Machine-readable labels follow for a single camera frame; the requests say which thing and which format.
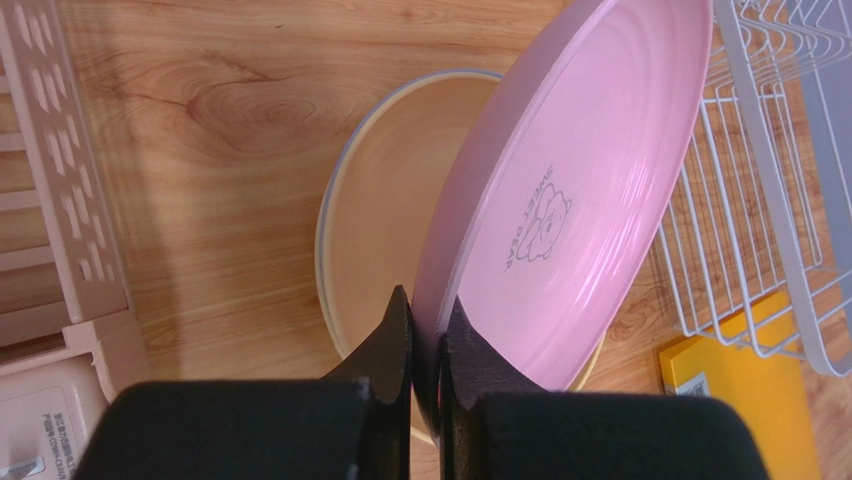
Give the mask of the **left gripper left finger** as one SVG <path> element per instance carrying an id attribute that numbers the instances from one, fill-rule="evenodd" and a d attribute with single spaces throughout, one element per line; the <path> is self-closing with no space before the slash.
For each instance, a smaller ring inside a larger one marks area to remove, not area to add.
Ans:
<path id="1" fill-rule="evenodd" d="M 407 479 L 410 474 L 412 315 L 396 286 L 373 332 L 324 381 L 356 386 L 357 420 L 344 427 L 354 441 L 349 479 Z"/>

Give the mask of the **pink plate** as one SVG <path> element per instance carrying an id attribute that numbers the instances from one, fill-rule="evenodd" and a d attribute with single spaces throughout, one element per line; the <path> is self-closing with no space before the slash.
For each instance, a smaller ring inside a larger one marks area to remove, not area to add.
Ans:
<path id="1" fill-rule="evenodd" d="M 575 382 L 656 236 L 712 38 L 708 1 L 575 1 L 503 75 L 447 176 L 414 281 L 414 388 L 430 430 L 454 307 L 538 386 Z"/>

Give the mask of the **pink desk file organizer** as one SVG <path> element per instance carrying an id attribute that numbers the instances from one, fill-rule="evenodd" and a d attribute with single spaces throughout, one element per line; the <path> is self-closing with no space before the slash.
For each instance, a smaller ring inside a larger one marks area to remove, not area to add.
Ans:
<path id="1" fill-rule="evenodd" d="M 19 129 L 3 152 L 27 155 L 34 186 L 1 197 L 5 212 L 38 208 L 49 242 L 1 257 L 3 272 L 51 264 L 62 299 L 5 313 L 1 341 L 60 332 L 51 351 L 14 360 L 3 375 L 88 355 L 107 399 L 145 380 L 150 367 L 87 131 L 66 36 L 52 1 L 1 5 L 1 90 Z"/>

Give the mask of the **cream yellow plate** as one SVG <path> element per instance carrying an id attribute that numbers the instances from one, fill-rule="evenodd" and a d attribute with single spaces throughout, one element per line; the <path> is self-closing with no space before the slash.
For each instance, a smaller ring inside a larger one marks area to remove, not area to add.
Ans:
<path id="1" fill-rule="evenodd" d="M 581 391 L 583 387 L 586 385 L 589 377 L 592 374 L 592 370 L 596 366 L 600 353 L 603 349 L 603 345 L 605 343 L 605 337 L 602 336 L 593 350 L 592 355 L 583 365 L 582 369 L 574 379 L 573 383 L 570 385 L 568 390 L 570 392 Z M 411 406 L 411 424 L 410 424 L 410 433 L 411 436 L 426 443 L 432 445 L 434 447 L 438 447 L 433 436 L 430 434 L 429 428 L 427 426 L 427 422 L 424 420 L 424 415 L 421 412 L 420 407 L 417 404 L 416 398 L 413 397 L 412 406 Z"/>

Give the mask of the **right orange folder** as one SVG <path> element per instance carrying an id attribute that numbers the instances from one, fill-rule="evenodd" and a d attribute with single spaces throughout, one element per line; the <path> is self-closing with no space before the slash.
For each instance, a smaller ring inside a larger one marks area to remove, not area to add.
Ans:
<path id="1" fill-rule="evenodd" d="M 668 394 L 728 403 L 750 429 L 772 479 L 819 479 L 821 472 L 797 341 L 762 358 L 714 334 L 682 338 L 658 353 Z"/>

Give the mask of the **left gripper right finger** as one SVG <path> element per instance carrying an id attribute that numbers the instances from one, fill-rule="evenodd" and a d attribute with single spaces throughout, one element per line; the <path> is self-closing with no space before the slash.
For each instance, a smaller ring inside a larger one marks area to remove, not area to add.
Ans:
<path id="1" fill-rule="evenodd" d="M 441 342 L 439 440 L 443 479 L 512 479 L 511 427 L 487 410 L 486 397 L 543 388 L 511 365 L 470 323 L 456 299 Z"/>

